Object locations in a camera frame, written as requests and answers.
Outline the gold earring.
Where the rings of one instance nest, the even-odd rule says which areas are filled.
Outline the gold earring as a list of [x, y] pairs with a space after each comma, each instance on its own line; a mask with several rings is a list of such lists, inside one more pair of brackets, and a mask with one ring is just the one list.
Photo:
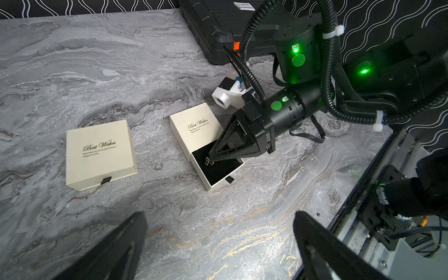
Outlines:
[[206, 166], [213, 166], [214, 164], [215, 164], [215, 162], [212, 161], [212, 160], [210, 160], [209, 157], [206, 157], [206, 158], [205, 158], [205, 165], [206, 165]]

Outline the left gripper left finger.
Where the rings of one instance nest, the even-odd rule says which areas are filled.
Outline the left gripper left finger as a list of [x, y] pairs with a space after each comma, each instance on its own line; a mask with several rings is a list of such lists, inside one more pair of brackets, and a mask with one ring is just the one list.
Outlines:
[[143, 212], [135, 212], [56, 280], [133, 280], [147, 234]]

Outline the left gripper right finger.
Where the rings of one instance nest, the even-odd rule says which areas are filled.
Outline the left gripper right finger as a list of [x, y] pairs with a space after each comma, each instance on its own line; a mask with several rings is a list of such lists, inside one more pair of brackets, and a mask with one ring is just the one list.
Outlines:
[[307, 212], [295, 214], [293, 229], [308, 280], [385, 280]]

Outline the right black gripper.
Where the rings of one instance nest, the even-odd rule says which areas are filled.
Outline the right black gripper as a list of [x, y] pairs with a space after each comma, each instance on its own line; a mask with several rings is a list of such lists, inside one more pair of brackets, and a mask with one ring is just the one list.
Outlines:
[[223, 133], [211, 148], [211, 161], [251, 158], [275, 151], [274, 123], [262, 112], [258, 101], [246, 101], [241, 115], [233, 115]]

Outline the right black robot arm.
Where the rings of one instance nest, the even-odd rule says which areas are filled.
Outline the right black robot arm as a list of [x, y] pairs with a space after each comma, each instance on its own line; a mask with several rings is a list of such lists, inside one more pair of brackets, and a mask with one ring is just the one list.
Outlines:
[[293, 77], [267, 98], [247, 67], [247, 46], [277, 5], [266, 1], [256, 9], [238, 51], [224, 46], [251, 90], [210, 150], [210, 160], [272, 153], [278, 136], [321, 109], [338, 120], [381, 130], [410, 120], [447, 97], [448, 22], [438, 19], [438, 13], [448, 8], [446, 1], [439, 1], [435, 9], [425, 1], [395, 22], [403, 27], [401, 37], [391, 34], [385, 42], [360, 51], [340, 48], [337, 39], [347, 33], [337, 24], [333, 2], [319, 1], [320, 13], [301, 18], [306, 27], [288, 29], [287, 38], [279, 41], [275, 66]]

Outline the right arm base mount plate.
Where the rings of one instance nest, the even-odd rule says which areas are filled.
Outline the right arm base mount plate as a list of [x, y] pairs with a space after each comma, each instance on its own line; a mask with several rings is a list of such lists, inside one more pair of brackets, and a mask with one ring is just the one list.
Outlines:
[[388, 235], [409, 230], [411, 220], [397, 218], [388, 206], [380, 202], [376, 189], [380, 184], [395, 183], [402, 180], [402, 173], [393, 165], [389, 164], [384, 167], [379, 178], [374, 182], [373, 189], [358, 211], [358, 218], [365, 225], [370, 236], [383, 244], [389, 251], [394, 251], [397, 248], [398, 240], [392, 240], [388, 238]]

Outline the cream drawer jewelry box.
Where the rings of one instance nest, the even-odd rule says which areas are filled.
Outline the cream drawer jewelry box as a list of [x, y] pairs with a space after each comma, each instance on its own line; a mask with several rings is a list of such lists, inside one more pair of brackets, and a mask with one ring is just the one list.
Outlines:
[[84, 191], [138, 173], [126, 120], [66, 132], [66, 185]]

